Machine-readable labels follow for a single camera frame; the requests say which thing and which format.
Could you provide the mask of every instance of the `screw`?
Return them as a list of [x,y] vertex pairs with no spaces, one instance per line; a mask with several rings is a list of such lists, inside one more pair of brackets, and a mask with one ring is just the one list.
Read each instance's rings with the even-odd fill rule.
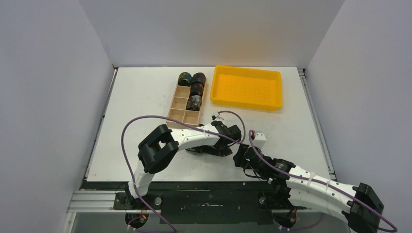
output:
[[264,204],[265,203],[265,201],[266,201],[266,197],[261,197],[261,198],[259,198],[259,203],[260,204]]
[[154,199],[154,204],[155,205],[160,205],[161,203],[162,203],[162,198],[157,197],[157,198]]

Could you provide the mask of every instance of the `yellow bin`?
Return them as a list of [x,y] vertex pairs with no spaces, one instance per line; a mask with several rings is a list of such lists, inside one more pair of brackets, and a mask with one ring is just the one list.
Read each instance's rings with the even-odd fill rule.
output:
[[214,104],[276,111],[282,107],[280,73],[216,66],[210,99]]

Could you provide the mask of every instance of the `cylindrical container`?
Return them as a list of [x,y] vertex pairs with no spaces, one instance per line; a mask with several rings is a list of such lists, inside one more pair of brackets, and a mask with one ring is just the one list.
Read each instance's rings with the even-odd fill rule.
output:
[[192,76],[187,73],[183,72],[179,75],[179,80],[177,81],[177,85],[179,86],[190,86]]
[[186,104],[186,110],[199,111],[200,106],[202,106],[202,97],[198,95],[191,96]]
[[190,95],[189,96],[203,96],[203,84],[201,83],[192,83],[190,86]]
[[206,83],[206,76],[204,73],[195,73],[191,79],[191,84],[193,83],[201,83],[203,86],[205,86]]

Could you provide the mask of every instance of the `white table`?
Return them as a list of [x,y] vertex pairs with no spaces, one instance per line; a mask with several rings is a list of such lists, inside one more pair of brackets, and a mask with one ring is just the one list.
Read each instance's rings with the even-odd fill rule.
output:
[[[209,98],[214,67],[121,67],[118,70],[104,121],[88,168],[88,182],[123,182],[131,179],[120,147],[124,125],[137,116],[167,116],[174,87],[181,72],[203,72],[207,77],[205,101],[200,119],[209,123],[218,110],[232,110],[244,120],[246,131],[262,131],[267,138],[262,152],[300,165],[317,175],[329,178],[318,134],[313,123],[301,80],[295,67],[255,67],[281,73],[283,107],[276,112],[215,105]],[[231,114],[222,114],[225,124],[240,122]],[[137,166],[138,144],[160,119],[143,119],[133,123],[125,135],[125,148],[133,169]],[[238,146],[233,146],[233,155]],[[233,155],[177,153],[169,166],[157,173],[153,181],[223,182],[250,181],[241,168],[235,167]]]

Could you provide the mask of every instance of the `white wall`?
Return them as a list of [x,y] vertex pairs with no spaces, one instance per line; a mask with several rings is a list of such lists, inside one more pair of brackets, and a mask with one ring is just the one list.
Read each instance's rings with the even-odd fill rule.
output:
[[305,68],[344,0],[80,0],[115,66]]
[[0,232],[59,232],[113,68],[77,0],[14,0],[0,70]]
[[412,229],[411,25],[410,0],[346,0],[306,71],[338,179],[371,185],[399,232]]

